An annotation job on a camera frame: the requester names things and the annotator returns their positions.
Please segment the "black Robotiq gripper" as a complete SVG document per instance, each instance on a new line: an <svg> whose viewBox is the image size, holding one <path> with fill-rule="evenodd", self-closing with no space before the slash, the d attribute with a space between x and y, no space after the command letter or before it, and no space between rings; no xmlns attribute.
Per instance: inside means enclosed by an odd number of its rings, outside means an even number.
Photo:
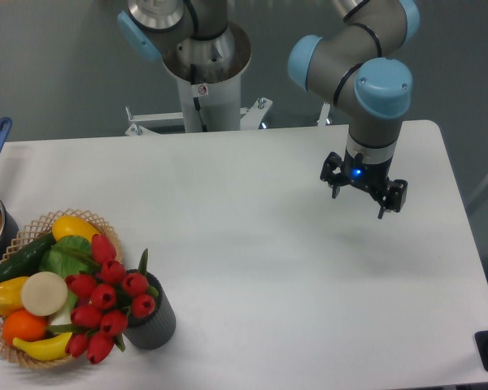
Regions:
<svg viewBox="0 0 488 390"><path fill-rule="evenodd" d="M359 162L348 152L342 158L330 152L325 159L320 180L332 190L332 199L336 199L340 188L346 184L365 191L371 191L371 197L380 206L378 218L385 213L399 213L403 208L407 196L408 182L406 180L390 180L388 174L392 158L378 164Z"/></svg>

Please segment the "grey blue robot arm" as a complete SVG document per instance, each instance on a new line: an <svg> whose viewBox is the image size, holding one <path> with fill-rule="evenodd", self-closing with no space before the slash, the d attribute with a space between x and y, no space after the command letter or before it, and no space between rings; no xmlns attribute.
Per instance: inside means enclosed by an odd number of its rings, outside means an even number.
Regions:
<svg viewBox="0 0 488 390"><path fill-rule="evenodd" d="M338 193L368 193L381 213L398 212L405 180L390 164L412 95L412 74L391 54L420 25L412 1L336 1L346 27L331 40L309 35L290 52L287 71L300 88L350 117L344 155L329 154L320 178ZM238 130L241 75L251 60L246 33L225 1L130 1L117 18L144 59L162 61L176 79L187 132Z"/></svg>

